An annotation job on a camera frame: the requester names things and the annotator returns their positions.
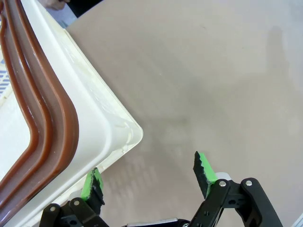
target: gray table surface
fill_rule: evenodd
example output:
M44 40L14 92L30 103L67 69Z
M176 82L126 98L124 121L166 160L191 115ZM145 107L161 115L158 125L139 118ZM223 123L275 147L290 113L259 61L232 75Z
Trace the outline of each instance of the gray table surface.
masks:
M303 212L303 3L105 0L68 31L142 126L142 142L103 173L111 226L191 219L192 171L257 178L284 226ZM226 211L219 227L241 226Z

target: brown rubber gasket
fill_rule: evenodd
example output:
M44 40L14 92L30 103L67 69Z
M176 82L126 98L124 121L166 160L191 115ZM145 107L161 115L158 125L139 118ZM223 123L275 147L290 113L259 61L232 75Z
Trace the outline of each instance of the brown rubber gasket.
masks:
M29 146L0 182L3 226L69 165L78 145L79 123L21 1L0 0L0 12L3 57L30 130Z

